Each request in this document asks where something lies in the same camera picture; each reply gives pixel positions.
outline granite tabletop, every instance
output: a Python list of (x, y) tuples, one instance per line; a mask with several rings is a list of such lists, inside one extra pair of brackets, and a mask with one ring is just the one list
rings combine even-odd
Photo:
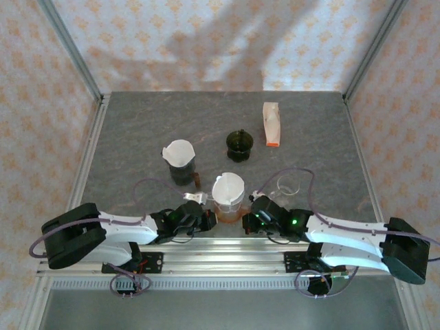
[[(278, 148), (265, 145), (264, 102), (278, 102)], [(226, 137), (239, 129), (252, 135), (254, 146), (248, 161), (234, 163), (226, 155)], [(347, 110), (338, 92), (113, 92), (82, 202), (91, 201), (99, 210), (126, 216), (178, 207), (182, 198), (156, 182), (144, 183), (137, 190), (142, 206), (132, 200), (133, 185), (144, 177), (174, 184), (161, 151), (178, 139), (193, 145), (196, 171), (205, 192), (210, 192), (218, 175), (233, 172), (243, 178), (249, 195), (272, 173), (301, 166), (316, 172), (313, 198), (321, 213), (375, 221)], [(294, 180), (300, 182), (300, 190), (284, 197), (286, 208), (310, 209), (309, 177), (296, 173)], [(175, 187), (182, 192), (197, 191), (193, 184)], [(276, 180), (264, 193), (275, 190)], [(240, 221), (220, 223), (199, 235), (246, 236)]]

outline brown liquid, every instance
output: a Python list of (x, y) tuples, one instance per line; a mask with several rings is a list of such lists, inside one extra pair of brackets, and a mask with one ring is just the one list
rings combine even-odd
[(215, 215), (217, 216), (217, 220), (223, 223), (236, 223), (241, 219), (243, 215), (246, 215), (250, 212), (250, 208), (247, 206), (241, 206), (235, 212), (224, 212), (219, 209), (218, 206), (214, 207)]

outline floral wallpaper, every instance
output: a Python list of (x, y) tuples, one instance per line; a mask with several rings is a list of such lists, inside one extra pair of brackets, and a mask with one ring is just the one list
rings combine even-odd
[(35, 0), (0, 1), (0, 329), (17, 329), (37, 261), (65, 211), (94, 99)]
[[(350, 108), (385, 220), (440, 241), (439, 1), (406, 4)], [(427, 277), (423, 306), (438, 329), (440, 263)]]
[(345, 91), (393, 0), (55, 0), (102, 93)]

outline patterned wall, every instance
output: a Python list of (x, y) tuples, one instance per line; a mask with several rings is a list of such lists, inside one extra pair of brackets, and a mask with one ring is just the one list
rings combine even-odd
[(345, 91), (392, 0), (55, 0), (101, 92)]
[(94, 102), (35, 0), (0, 1), (0, 56), (0, 329), (12, 330), (34, 280), (28, 246), (65, 210)]
[[(385, 219), (440, 241), (440, 2), (409, 1), (351, 103)], [(440, 256), (439, 248), (431, 249)], [(440, 264), (424, 307), (440, 319)]]

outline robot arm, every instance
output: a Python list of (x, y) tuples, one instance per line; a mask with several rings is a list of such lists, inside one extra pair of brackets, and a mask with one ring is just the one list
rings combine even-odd
[(95, 219), (60, 230), (44, 240), (49, 268), (61, 269), (79, 261), (122, 266), (139, 259), (138, 244), (162, 244), (178, 234), (193, 235), (212, 229), (217, 220), (196, 201), (176, 210), (166, 209), (145, 217), (121, 217), (98, 211), (85, 203), (43, 225), (43, 234), (77, 220)]
[(316, 263), (329, 267), (372, 267), (408, 283), (425, 283), (430, 244), (421, 239), (381, 233), (400, 231), (418, 234), (403, 219), (391, 218), (388, 224), (324, 219), (332, 225), (354, 230), (368, 229), (369, 232), (337, 229), (323, 223), (311, 211), (286, 210), (264, 195), (253, 201), (251, 213), (243, 217), (243, 229), (246, 234), (279, 233), (292, 242), (310, 242), (305, 267)]

